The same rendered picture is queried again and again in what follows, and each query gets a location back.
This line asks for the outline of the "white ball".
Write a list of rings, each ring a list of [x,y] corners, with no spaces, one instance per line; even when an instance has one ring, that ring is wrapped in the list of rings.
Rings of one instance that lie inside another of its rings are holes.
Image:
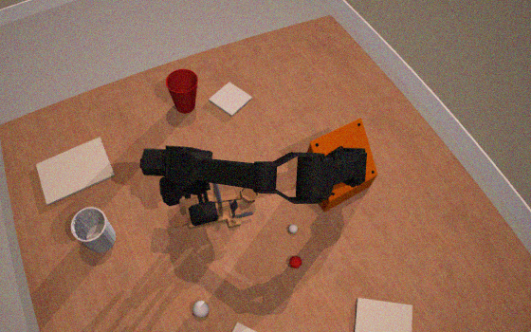
[[[198,301],[193,306],[193,314],[195,314],[197,317],[206,317],[210,310],[209,306],[205,301]]]

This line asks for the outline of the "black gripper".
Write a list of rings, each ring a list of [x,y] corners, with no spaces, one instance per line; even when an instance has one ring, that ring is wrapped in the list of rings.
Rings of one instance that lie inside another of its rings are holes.
[[[209,182],[193,185],[192,188],[188,189],[190,194],[198,196],[199,201],[198,205],[191,205],[189,207],[191,222],[194,226],[210,223],[218,219],[215,202],[209,201],[207,197],[206,191],[210,189]],[[205,203],[202,195],[204,195]]]

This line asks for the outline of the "white flat square tile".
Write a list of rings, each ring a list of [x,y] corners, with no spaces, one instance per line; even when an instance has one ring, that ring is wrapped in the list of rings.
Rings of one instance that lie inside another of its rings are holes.
[[[220,110],[228,113],[230,116],[233,116],[251,100],[252,97],[250,97],[250,95],[233,85],[231,82],[227,83],[209,98],[211,103],[216,105]]]

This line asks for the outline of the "grey cup with white rim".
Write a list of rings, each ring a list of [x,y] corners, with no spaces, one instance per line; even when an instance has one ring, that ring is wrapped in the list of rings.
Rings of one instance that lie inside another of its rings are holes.
[[[89,249],[106,252],[116,241],[116,232],[104,213],[97,208],[86,207],[72,218],[71,232]]]

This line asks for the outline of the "dark red cup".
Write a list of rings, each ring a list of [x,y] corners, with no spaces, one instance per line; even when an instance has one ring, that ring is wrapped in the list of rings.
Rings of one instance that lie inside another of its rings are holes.
[[[195,98],[198,77],[195,72],[188,69],[178,69],[166,78],[166,85],[176,109],[187,114],[195,108]]]

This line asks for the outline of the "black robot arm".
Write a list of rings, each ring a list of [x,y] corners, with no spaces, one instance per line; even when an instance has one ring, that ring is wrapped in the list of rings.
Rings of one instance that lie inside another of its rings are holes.
[[[341,147],[341,149],[340,149]],[[298,157],[296,196],[276,190],[277,167]],[[331,196],[333,186],[344,183],[355,188],[365,182],[365,148],[339,146],[327,156],[322,153],[290,152],[274,161],[254,163],[212,159],[212,152],[193,147],[166,145],[166,149],[144,148],[140,159],[143,175],[164,176],[160,194],[168,206],[179,203],[193,185],[206,182],[253,189],[258,194],[278,194],[293,204],[320,204]]]

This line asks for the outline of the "red ball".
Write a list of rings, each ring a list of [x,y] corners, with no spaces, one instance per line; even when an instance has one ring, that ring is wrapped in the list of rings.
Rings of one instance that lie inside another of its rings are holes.
[[[298,268],[302,264],[302,260],[301,260],[301,258],[299,256],[296,255],[296,256],[292,256],[290,258],[289,263],[290,263],[291,267]]]

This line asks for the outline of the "white flat square board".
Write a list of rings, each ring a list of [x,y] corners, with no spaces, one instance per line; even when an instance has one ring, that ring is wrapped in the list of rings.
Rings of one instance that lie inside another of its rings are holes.
[[[244,326],[241,323],[237,323],[232,332],[257,332],[257,331],[254,331],[254,330]]]
[[[354,332],[412,332],[412,304],[357,298]]]
[[[96,138],[36,163],[46,204],[115,177],[101,138]]]

